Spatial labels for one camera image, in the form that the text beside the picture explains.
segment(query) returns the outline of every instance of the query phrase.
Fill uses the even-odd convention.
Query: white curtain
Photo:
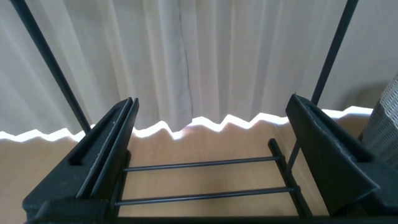
[[[137,129],[163,120],[173,131],[197,116],[285,116],[291,94],[310,98],[346,3],[26,1],[91,124],[131,96]],[[0,19],[0,131],[80,131],[8,0]],[[322,108],[358,104],[398,72],[396,21],[398,1],[358,3]]]

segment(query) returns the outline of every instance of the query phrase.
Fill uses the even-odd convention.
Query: wooden floor
[[[357,136],[367,118],[348,116],[338,122]],[[271,156],[267,148],[276,138],[289,157],[295,136],[289,124],[274,126],[260,121],[250,129],[228,124],[220,133],[203,126],[186,128],[186,135],[173,140],[161,130],[147,138],[133,136],[130,166],[217,161]],[[0,141],[0,217],[2,223],[22,223],[23,198],[76,144],[64,138],[55,142],[36,138],[27,142]],[[303,155],[293,169],[302,193],[316,215],[327,210]],[[225,166],[131,172],[123,198],[203,194],[284,186],[275,162],[253,162]],[[221,198],[189,202],[158,203],[121,207],[120,216],[244,216],[297,215],[288,193]]]

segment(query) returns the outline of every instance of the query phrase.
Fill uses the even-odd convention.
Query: curtain fold
[[[27,0],[91,124],[131,96],[137,129],[165,121],[173,131],[198,116],[285,116],[291,94],[310,98],[345,3]],[[322,108],[358,105],[359,93],[396,74],[397,9],[358,3]],[[0,17],[0,131],[81,131],[9,1]]]

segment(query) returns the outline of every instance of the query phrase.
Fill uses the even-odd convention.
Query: black rack
[[[139,102],[128,98],[116,104],[90,130],[55,57],[46,43],[24,0],[11,0],[18,15],[42,54],[62,93],[81,124],[86,136],[25,198],[23,207],[29,223],[380,223],[397,222],[397,174],[367,153],[363,145],[342,130],[316,107],[358,0],[347,0],[320,78],[308,101],[292,95],[286,113],[297,136],[292,155],[286,163],[275,139],[270,139],[272,157],[227,161],[128,167],[127,144],[137,116]],[[308,166],[332,217],[313,217],[293,175],[292,166],[302,148]],[[285,187],[242,190],[216,194],[121,200],[127,172],[222,166],[244,162],[276,162]],[[225,217],[225,218],[115,218],[119,207],[145,203],[166,203],[247,195],[289,192],[298,217]]]

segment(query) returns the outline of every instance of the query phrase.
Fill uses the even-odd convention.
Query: wavy light strip
[[[338,118],[346,116],[347,114],[357,114],[357,115],[369,116],[372,113],[373,109],[361,108],[361,107],[357,107],[357,106],[350,106],[349,108],[345,109],[344,111],[335,111],[335,110],[322,110],[322,111],[325,112],[329,117],[338,119]],[[220,132],[228,123],[235,124],[244,129],[249,129],[253,125],[255,125],[258,121],[268,121],[268,122],[276,124],[276,125],[281,125],[281,124],[287,123],[289,120],[287,117],[281,118],[281,117],[271,115],[271,114],[259,113],[250,122],[247,122],[247,121],[244,121],[240,118],[237,118],[237,117],[229,114],[225,117],[223,122],[221,122],[220,124],[216,124],[204,117],[198,117],[198,118],[193,118],[192,122],[190,124],[188,124],[187,127],[202,125],[202,126],[208,128],[208,129],[211,129],[215,132]],[[161,129],[167,130],[174,140],[180,139],[184,136],[184,129],[182,129],[181,131],[172,132],[170,130],[169,126],[167,125],[167,123],[164,121],[159,121],[158,123],[154,124],[153,126],[151,126],[149,128],[146,128],[146,129],[137,130],[136,128],[133,128],[133,134],[139,138],[146,138],[148,136],[151,136],[151,135],[157,133]],[[8,140],[15,141],[15,142],[24,142],[24,141],[27,141],[27,140],[30,140],[33,138],[37,138],[37,137],[43,138],[47,141],[56,141],[56,140],[64,138],[64,137],[70,137],[73,140],[75,140],[76,142],[78,142],[84,136],[85,136],[85,134],[83,131],[80,131],[77,134],[72,134],[67,128],[63,128],[63,129],[53,132],[51,134],[43,134],[40,131],[38,131],[37,129],[35,129],[35,130],[31,130],[31,131],[19,134],[17,136],[8,134],[4,131],[0,131],[0,140],[8,139]]]

